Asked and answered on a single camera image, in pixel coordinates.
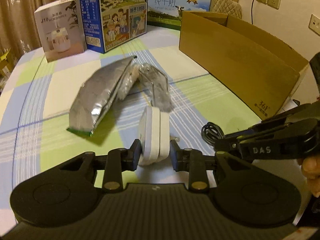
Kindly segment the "right hand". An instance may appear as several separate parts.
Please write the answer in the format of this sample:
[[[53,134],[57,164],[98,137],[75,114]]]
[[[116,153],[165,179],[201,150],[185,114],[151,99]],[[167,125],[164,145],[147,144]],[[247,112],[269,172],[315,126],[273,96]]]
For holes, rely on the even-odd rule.
[[[297,159],[298,165],[301,167],[301,172],[306,178],[306,183],[312,195],[319,197],[320,192],[320,157],[319,154]]]

